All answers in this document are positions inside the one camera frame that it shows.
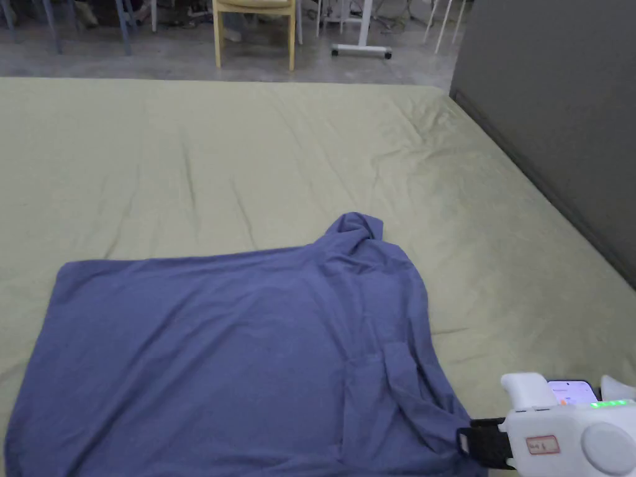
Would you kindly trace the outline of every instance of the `floor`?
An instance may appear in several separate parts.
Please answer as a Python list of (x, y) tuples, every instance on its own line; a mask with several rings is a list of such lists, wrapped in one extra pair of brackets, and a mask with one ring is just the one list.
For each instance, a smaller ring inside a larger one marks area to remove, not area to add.
[[(46, 76), (72, 78), (146, 78), (156, 80), (222, 81), (318, 81), (337, 83), (385, 83), (432, 85), (448, 90), (463, 26), (454, 45), (455, 23), (449, 22), (439, 53), (434, 55), (441, 18), (422, 45), (425, 25), (417, 20), (406, 23), (403, 32), (386, 34), (378, 22), (370, 29), (369, 44), (393, 48), (393, 57), (331, 57), (330, 44), (356, 43), (358, 26), (346, 25), (342, 35), (330, 25), (315, 36), (315, 20), (309, 18), (314, 3), (303, 5), (304, 44), (296, 50), (296, 70), (287, 70), (285, 23), (250, 25), (244, 41), (228, 45), (223, 52), (223, 68), (214, 65), (211, 24), (194, 29), (162, 27), (153, 34), (149, 20), (132, 37), (133, 55), (124, 56), (120, 30), (111, 27), (76, 34), (67, 22), (58, 20), (64, 54), (57, 55), (46, 25), (35, 21), (18, 27), (18, 44), (12, 43), (6, 29), (0, 29), (0, 76)], [(387, 0), (381, 14), (402, 10), (402, 0)], [(429, 5), (415, 0), (412, 12), (427, 18)], [(457, 18), (452, 10), (451, 18)]]

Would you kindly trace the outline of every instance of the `wooden chair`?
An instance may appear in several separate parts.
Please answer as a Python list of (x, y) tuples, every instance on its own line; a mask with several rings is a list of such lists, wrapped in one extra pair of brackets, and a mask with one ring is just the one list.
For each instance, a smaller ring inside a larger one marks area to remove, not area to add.
[(289, 17), (289, 70), (294, 71), (296, 48), (296, 2), (300, 0), (213, 0), (214, 13), (214, 53), (216, 67), (221, 67), (223, 47), (223, 13), (259, 13), (262, 15), (282, 15)]

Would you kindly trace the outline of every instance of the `gray wall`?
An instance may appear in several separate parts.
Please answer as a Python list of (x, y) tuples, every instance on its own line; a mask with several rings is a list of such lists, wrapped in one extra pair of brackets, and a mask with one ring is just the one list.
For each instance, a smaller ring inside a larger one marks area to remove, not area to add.
[(451, 96), (636, 286), (636, 2), (476, 0)]

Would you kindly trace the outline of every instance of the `label sticker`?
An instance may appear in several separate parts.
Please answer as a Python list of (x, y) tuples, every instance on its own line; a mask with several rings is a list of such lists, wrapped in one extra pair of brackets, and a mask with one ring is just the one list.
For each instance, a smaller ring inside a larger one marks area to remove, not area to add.
[(559, 454), (561, 449), (558, 446), (557, 438), (554, 436), (537, 436), (527, 438), (528, 451), (532, 455)]

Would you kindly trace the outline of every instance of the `smartphone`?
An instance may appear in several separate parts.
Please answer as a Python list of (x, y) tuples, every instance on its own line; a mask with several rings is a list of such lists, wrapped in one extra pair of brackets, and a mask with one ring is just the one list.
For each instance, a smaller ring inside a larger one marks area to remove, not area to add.
[(560, 404), (597, 403), (594, 390), (587, 381), (548, 381)]

